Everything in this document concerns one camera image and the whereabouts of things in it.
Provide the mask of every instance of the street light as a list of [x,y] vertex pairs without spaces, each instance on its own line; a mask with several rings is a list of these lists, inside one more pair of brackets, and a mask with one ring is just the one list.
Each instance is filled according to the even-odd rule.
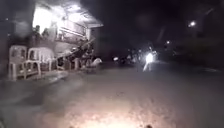
[[170,44],[170,41],[166,41],[166,44]]
[[196,22],[195,21],[191,21],[188,25],[188,27],[195,27],[196,26]]

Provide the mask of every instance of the headlight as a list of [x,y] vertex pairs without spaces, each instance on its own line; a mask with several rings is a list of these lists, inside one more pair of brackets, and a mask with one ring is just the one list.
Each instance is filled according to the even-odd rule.
[[118,59],[119,59],[118,57],[114,57],[114,61],[118,61]]
[[152,53],[149,53],[147,56],[146,56],[146,63],[152,63],[154,61],[154,56]]

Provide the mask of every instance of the road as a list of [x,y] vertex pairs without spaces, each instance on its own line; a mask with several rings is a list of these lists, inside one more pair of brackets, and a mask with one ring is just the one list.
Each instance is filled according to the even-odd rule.
[[2,118],[8,128],[224,127],[222,73],[168,64],[152,69],[70,73],[1,105]]

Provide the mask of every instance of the chair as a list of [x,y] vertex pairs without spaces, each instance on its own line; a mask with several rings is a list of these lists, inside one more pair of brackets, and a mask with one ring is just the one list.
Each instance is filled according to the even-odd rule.
[[55,61],[55,58],[51,49],[45,47],[30,48],[28,51],[28,60],[26,61],[27,65],[31,64],[31,69],[28,72],[33,71],[34,64],[37,64],[38,75],[41,76],[41,64],[48,64],[49,71],[51,71],[53,61]]
[[[17,77],[23,75],[26,79],[26,54],[27,48],[21,45],[13,45],[9,49],[9,78],[17,80]],[[22,70],[18,72],[18,66],[22,66]]]

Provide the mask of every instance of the light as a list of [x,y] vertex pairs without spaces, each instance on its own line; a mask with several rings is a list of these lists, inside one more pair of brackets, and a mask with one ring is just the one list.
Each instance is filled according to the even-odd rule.
[[44,31],[45,28],[49,28],[52,22],[52,13],[47,9],[37,7],[33,18],[33,27],[39,25],[40,33]]
[[154,61],[154,56],[152,53],[149,53],[147,56],[146,56],[146,63],[149,64],[149,63],[152,63]]
[[188,27],[194,27],[194,26],[196,26],[196,22],[195,21],[191,21],[190,23],[189,23],[189,25],[188,25]]
[[119,59],[118,57],[114,57],[114,61],[118,61],[118,59]]
[[78,10],[80,10],[80,9],[81,9],[81,7],[75,4],[75,5],[72,5],[72,6],[68,9],[68,11],[69,11],[69,12],[73,12],[73,11],[78,11]]

